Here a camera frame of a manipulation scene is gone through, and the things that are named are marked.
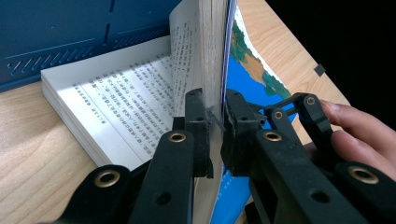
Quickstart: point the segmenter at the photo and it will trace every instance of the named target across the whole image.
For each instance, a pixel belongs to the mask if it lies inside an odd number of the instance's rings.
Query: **map illustration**
[[[257,105],[272,105],[291,96],[251,44],[239,8],[234,15],[226,85]]]

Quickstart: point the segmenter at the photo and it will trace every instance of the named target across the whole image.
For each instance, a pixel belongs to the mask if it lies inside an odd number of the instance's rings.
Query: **hand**
[[[370,165],[396,181],[396,132],[376,117],[350,105],[321,100],[330,123],[332,147],[345,161]]]

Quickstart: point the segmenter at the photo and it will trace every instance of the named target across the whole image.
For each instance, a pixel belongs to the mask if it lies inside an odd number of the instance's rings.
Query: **book cover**
[[[251,44],[239,7],[234,14],[226,87],[239,91],[247,102],[262,106],[291,97],[288,88]],[[267,122],[264,128],[270,128]],[[249,177],[231,176],[223,168],[212,224],[236,222],[250,197],[248,180]]]

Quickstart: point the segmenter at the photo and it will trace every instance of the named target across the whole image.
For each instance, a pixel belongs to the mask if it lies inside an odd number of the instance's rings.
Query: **wooden table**
[[[291,93],[348,105],[326,74],[263,0],[241,0],[251,42]],[[56,219],[96,168],[44,97],[41,82],[0,93],[0,223]],[[301,124],[293,125],[310,142]]]

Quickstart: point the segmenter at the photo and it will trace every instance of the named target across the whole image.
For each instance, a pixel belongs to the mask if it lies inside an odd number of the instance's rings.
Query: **brass grommet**
[[[95,185],[98,188],[108,188],[115,185],[120,180],[120,173],[114,170],[105,170],[97,175],[95,178]]]
[[[278,133],[273,133],[273,132],[266,132],[263,134],[263,137],[269,141],[277,142],[282,140],[282,136],[279,135]]]
[[[363,183],[366,183],[366,184],[376,184],[379,181],[378,176],[376,176],[369,170],[359,167],[359,166],[350,166],[348,168],[348,172],[355,179],[357,179]]]
[[[186,140],[186,134],[184,133],[172,133],[169,135],[168,140],[171,142],[182,142]]]

